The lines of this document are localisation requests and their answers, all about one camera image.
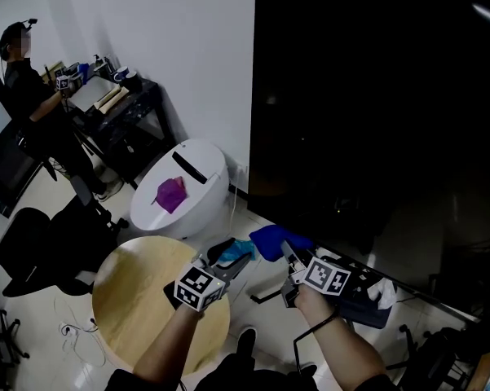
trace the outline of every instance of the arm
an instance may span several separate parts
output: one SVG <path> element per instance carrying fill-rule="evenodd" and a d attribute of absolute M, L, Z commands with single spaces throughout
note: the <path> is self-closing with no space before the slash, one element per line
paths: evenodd
<path fill-rule="evenodd" d="M 176 389 L 202 314 L 182 304 L 134 367 L 134 375 Z"/>
<path fill-rule="evenodd" d="M 295 305 L 313 327 L 333 313 L 333 307 L 316 290 L 299 286 Z M 340 317 L 314 332 L 329 369 L 344 391 L 353 391 L 374 376 L 385 375 L 378 352 L 353 332 Z"/>
<path fill-rule="evenodd" d="M 54 93 L 49 99 L 43 101 L 37 109 L 29 116 L 31 121 L 39 121 L 44 116 L 52 112 L 58 104 L 62 101 L 62 94 L 58 91 Z"/>

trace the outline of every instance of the cup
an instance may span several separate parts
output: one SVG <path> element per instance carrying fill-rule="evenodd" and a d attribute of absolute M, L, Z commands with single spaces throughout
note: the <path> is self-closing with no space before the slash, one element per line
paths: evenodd
<path fill-rule="evenodd" d="M 115 82 L 123 81 L 128 73 L 129 73 L 129 67 L 118 68 L 116 73 L 114 74 L 114 81 Z"/>
<path fill-rule="evenodd" d="M 123 86 L 128 89 L 131 93 L 137 93 L 142 89 L 141 80 L 136 72 L 129 72 L 125 80 L 123 80 Z"/>

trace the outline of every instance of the person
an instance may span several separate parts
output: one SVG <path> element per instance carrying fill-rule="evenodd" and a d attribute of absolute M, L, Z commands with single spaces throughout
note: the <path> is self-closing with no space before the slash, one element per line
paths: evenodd
<path fill-rule="evenodd" d="M 68 174 L 80 176 L 99 201 L 121 190 L 123 182 L 110 183 L 96 177 L 92 163 L 65 116 L 64 95 L 54 92 L 31 67 L 26 57 L 31 37 L 25 25 L 16 22 L 0 38 L 0 57 L 7 62 L 4 84 L 11 103 L 13 121 L 22 129 L 27 143 L 57 160 Z"/>
<path fill-rule="evenodd" d="M 299 286 L 295 305 L 310 327 L 326 320 L 335 311 L 319 292 L 307 285 Z M 116 370 L 106 391 L 176 390 L 200 318 L 201 314 L 185 304 L 181 305 L 136 363 L 133 373 Z M 330 371 L 344 391 L 397 390 L 388 378 L 378 352 L 352 331 L 340 317 L 316 330 L 314 336 Z M 251 355 L 255 337 L 253 328 L 242 332 L 236 353 L 228 355 L 215 371 L 201 380 L 196 391 L 317 390 L 312 378 L 316 371 L 315 366 L 302 369 L 301 375 L 295 372 L 284 375 L 268 370 L 254 371 L 254 359 Z"/>

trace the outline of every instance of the round wooden table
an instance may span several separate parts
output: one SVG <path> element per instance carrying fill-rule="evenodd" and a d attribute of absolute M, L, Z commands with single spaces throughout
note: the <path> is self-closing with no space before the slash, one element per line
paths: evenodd
<path fill-rule="evenodd" d="M 101 337 L 130 367 L 147 350 L 174 313 L 163 287 L 174 281 L 196 252 L 178 240 L 148 236 L 129 240 L 99 268 L 92 309 Z M 219 352 L 227 338 L 227 296 L 205 311 L 197 325 L 183 374 L 199 370 Z"/>

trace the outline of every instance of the tile floor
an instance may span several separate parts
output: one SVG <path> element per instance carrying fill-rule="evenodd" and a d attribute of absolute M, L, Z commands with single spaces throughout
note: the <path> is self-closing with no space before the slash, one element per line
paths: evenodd
<path fill-rule="evenodd" d="M 59 176 L 58 182 L 54 183 L 42 169 L 25 192 L 17 209 L 32 206 L 52 216 L 61 210 L 73 195 L 73 189 L 65 179 Z M 125 186 L 104 205 L 113 213 L 114 218 L 127 218 L 132 195 L 132 188 Z M 226 233 L 232 201 L 233 197 L 230 195 L 228 205 L 221 215 L 200 234 L 187 239 L 186 242 L 195 248 L 212 236 Z M 247 210 L 243 200 L 237 199 L 232 235 L 237 239 L 248 239 L 250 232 L 267 224 L 268 221 Z M 137 232 L 129 229 L 124 236 L 130 239 L 137 236 Z M 232 312 L 230 334 L 217 360 L 203 370 L 183 378 L 189 390 L 193 390 L 206 373 L 215 369 L 226 354 L 235 350 L 236 337 L 240 330 L 249 324 L 258 329 L 254 355 L 257 360 L 256 367 L 280 371 L 293 369 L 293 338 L 307 330 L 302 315 L 295 309 L 286 309 L 280 297 L 263 305 L 257 305 L 249 299 L 250 294 L 278 288 L 286 271 L 287 266 L 283 261 L 270 263 L 258 257 L 234 280 L 228 292 Z M 399 298 L 407 296 L 399 291 Z M 77 340 L 66 340 L 60 334 L 61 322 L 90 327 L 90 295 L 70 297 L 58 288 L 47 288 L 24 297 L 11 298 L 7 301 L 6 308 L 9 319 L 21 319 L 22 325 L 17 341 L 20 347 L 31 355 L 30 359 L 22 361 L 13 375 L 14 389 L 103 390 L 116 367 L 122 367 L 122 363 L 117 361 L 114 355 L 107 349 L 102 349 L 101 338 L 96 334 L 81 333 Z M 403 323 L 410 327 L 419 343 L 423 342 L 422 333 L 426 330 L 436 332 L 444 326 L 463 327 L 459 320 L 416 299 L 397 303 L 383 330 L 360 325 L 356 325 L 355 328 L 379 350 L 386 364 L 390 364 L 406 357 L 405 337 L 398 330 L 399 325 Z M 315 362 L 319 365 L 315 377 L 319 389 L 339 390 L 313 336 L 300 342 L 299 349 L 302 362 Z M 397 376 L 398 372 L 392 372 L 391 375 Z"/>

